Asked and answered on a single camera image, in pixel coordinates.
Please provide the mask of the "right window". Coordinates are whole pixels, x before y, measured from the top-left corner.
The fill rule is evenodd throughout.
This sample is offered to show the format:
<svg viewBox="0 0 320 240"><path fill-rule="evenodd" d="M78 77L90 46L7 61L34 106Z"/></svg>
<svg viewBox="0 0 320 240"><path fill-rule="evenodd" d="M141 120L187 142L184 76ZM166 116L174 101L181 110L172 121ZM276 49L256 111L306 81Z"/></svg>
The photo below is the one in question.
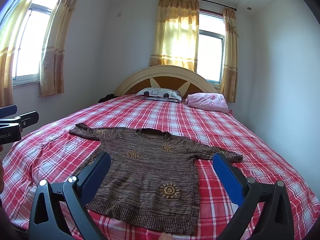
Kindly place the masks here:
<svg viewBox="0 0 320 240"><path fill-rule="evenodd" d="M197 74L216 86L221 83L224 46L225 22L223 16L208 10L201 10Z"/></svg>

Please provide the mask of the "white patterned pillow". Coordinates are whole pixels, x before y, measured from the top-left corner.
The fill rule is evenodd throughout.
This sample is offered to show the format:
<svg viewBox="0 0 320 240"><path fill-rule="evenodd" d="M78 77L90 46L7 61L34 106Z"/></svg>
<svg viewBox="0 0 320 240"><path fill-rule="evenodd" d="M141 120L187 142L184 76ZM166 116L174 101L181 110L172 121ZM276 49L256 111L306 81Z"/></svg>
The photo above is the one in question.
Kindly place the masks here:
<svg viewBox="0 0 320 240"><path fill-rule="evenodd" d="M180 93L168 88L144 88L136 93L136 96L142 96L147 100L177 102L182 101Z"/></svg>

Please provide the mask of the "red plaid bed sheet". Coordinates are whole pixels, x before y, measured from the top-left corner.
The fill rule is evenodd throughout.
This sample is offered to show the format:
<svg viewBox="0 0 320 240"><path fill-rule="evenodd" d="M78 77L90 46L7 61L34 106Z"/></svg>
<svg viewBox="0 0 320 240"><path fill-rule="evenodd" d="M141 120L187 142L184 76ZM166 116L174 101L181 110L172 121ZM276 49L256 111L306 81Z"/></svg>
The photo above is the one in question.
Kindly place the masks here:
<svg viewBox="0 0 320 240"><path fill-rule="evenodd" d="M127 95L84 108L25 135L3 160L3 208L16 226L27 230L30 209L41 179L63 182L99 146L69 134L77 123L91 127L154 128L189 137L206 145L240 153L235 166L261 183L285 183L293 215L295 239L303 239L319 217L319 200L303 177L259 137L232 115L206 112L185 103L139 99ZM196 161L201 209L195 236L176 239L216 239L230 221L236 205L227 196L211 161ZM89 211L108 239L158 239L161 233Z"/></svg>

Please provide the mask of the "yellow curtain right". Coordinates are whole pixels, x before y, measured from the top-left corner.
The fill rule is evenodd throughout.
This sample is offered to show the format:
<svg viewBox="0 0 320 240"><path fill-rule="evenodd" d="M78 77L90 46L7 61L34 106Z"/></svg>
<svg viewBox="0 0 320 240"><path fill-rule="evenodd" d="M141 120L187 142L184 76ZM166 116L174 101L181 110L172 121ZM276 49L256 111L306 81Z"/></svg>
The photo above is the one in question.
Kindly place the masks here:
<svg viewBox="0 0 320 240"><path fill-rule="evenodd" d="M238 31L235 10L225 7L223 19L225 23L225 45L220 92L226 101L235 103L238 81Z"/></svg>

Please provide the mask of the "cream wooden headboard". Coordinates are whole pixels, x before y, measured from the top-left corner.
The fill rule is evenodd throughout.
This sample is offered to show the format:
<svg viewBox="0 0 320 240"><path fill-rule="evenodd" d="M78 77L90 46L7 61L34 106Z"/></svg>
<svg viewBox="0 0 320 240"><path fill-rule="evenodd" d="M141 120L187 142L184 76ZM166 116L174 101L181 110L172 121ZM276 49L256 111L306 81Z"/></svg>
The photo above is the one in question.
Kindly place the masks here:
<svg viewBox="0 0 320 240"><path fill-rule="evenodd" d="M217 93L206 79L196 72L178 66L153 66L128 77L115 91L115 96L136 94L143 88L176 90L182 98L194 93Z"/></svg>

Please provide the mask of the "yellow curtain far left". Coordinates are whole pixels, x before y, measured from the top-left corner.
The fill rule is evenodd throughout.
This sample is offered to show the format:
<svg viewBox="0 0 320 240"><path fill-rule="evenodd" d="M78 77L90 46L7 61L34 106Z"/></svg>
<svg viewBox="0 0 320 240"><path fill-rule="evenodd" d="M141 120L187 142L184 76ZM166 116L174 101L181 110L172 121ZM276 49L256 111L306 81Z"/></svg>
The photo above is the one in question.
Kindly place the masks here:
<svg viewBox="0 0 320 240"><path fill-rule="evenodd" d="M13 104L12 65L16 42L32 0L19 0L1 24L1 107Z"/></svg>

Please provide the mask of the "pink pillow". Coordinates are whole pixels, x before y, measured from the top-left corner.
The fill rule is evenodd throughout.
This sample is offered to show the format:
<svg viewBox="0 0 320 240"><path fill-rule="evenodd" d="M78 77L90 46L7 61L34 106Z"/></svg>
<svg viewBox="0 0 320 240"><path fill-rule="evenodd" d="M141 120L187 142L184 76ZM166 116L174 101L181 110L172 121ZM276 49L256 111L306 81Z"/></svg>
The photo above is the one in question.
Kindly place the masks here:
<svg viewBox="0 0 320 240"><path fill-rule="evenodd" d="M226 114L229 112L224 96L219 93L189 94L185 102L189 107L204 111L222 112Z"/></svg>

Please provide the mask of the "yellow curtain left window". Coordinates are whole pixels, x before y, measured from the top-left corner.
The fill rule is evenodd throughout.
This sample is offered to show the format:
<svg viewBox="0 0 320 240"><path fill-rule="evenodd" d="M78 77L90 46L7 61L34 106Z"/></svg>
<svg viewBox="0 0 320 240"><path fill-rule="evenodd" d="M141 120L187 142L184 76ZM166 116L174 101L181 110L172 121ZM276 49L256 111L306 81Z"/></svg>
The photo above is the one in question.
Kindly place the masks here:
<svg viewBox="0 0 320 240"><path fill-rule="evenodd" d="M40 61L40 96L63 94L65 40L77 0L58 0L47 25Z"/></svg>

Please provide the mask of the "brown knit sweater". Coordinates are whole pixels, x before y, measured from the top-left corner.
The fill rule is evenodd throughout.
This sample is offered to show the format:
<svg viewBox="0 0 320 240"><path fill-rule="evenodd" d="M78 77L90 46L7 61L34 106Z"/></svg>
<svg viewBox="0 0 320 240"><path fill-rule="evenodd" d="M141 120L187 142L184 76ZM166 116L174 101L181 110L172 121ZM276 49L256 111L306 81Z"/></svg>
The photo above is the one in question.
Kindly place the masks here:
<svg viewBox="0 0 320 240"><path fill-rule="evenodd" d="M200 213L199 175L195 160L223 153L232 163L242 155L156 129L91 128L77 124L71 135L100 146L76 170L93 163L100 152L111 166L86 205L101 215L153 231L193 235Z"/></svg>

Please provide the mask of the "yellow curtain centre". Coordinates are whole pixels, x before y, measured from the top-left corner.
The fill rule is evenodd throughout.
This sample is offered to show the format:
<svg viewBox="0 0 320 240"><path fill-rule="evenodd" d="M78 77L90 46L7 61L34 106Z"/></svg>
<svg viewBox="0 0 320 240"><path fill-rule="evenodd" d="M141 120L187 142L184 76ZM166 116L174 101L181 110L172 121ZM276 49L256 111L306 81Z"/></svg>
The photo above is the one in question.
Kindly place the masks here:
<svg viewBox="0 0 320 240"><path fill-rule="evenodd" d="M172 65L197 70L198 0L159 0L149 66Z"/></svg>

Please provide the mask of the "black item beside bed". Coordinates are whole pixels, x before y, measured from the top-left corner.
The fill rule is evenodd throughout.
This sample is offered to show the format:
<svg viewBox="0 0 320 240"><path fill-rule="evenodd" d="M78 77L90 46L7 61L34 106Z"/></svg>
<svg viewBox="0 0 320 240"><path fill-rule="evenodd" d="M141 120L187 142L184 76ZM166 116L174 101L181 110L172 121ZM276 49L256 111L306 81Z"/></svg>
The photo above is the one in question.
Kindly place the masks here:
<svg viewBox="0 0 320 240"><path fill-rule="evenodd" d="M100 98L98 103L106 102L114 98L114 94L108 94L107 96Z"/></svg>

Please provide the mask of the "yellow curtain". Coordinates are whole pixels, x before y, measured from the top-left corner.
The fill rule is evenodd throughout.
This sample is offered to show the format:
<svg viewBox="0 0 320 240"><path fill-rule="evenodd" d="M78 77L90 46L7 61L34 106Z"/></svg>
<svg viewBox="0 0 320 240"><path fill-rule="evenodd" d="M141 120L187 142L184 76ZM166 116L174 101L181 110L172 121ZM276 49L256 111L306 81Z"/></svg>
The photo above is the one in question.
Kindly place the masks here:
<svg viewBox="0 0 320 240"><path fill-rule="evenodd" d="M226 101L235 103L238 81L238 31L235 10L225 7L223 19L225 23L225 45L220 92Z"/></svg>
<svg viewBox="0 0 320 240"><path fill-rule="evenodd" d="M12 65L16 42L32 0L19 0L1 24L1 107L13 104Z"/></svg>
<svg viewBox="0 0 320 240"><path fill-rule="evenodd" d="M197 70L198 0L159 0L149 66L172 65Z"/></svg>

